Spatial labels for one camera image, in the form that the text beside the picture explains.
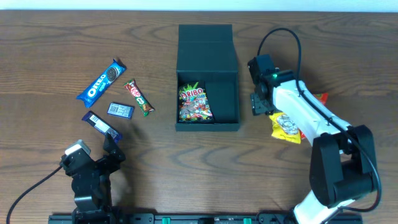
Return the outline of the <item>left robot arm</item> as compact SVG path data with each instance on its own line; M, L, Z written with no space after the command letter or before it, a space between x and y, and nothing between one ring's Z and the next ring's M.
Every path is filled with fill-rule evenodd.
M109 178L120 169L126 156L110 134L104 138L103 149L107 154L95 161L90 157L90 148L80 139L61 157L60 166L72 178L75 194L73 223L128 222L122 210L113 206Z

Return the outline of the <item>yellow Hacks candy bag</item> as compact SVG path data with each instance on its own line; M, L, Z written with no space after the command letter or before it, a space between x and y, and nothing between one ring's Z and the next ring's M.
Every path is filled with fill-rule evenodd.
M298 126L283 112L269 115L272 121L271 136L276 139L300 144L301 133Z

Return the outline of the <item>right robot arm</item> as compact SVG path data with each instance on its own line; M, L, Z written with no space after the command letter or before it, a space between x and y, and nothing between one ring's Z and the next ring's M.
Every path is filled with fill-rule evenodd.
M370 212L381 200L374 138L365 125L353 127L322 105L291 70L250 72L268 112L285 113L312 146L311 191L285 223L330 223L343 210Z

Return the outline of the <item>dark green box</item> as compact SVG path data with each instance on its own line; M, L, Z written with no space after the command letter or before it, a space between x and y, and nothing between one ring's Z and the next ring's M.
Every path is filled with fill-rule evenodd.
M232 25L178 26L177 88L196 82L204 86L214 120L183 123L176 131L238 131L240 128L238 60Z

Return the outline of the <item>black Haribo gummy bag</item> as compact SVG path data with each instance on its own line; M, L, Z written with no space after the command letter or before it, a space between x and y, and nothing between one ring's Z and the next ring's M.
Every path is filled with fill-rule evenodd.
M184 83L178 88L178 121L179 123L214 121L204 81Z

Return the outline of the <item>red Hacks candy bag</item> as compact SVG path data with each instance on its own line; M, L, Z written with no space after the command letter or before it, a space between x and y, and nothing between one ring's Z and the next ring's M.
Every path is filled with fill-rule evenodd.
M326 102L328 99L328 93L316 93L313 95L322 105L326 105ZM306 139L306 136L304 135L304 133L302 131L300 131L300 137L301 137L301 140Z

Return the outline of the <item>blue Oreo cookie pack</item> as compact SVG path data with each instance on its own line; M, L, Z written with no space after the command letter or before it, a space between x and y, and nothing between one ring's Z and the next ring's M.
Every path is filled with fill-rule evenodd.
M81 100L86 108L90 108L103 93L126 71L127 67L114 59L112 64L104 70L76 99Z

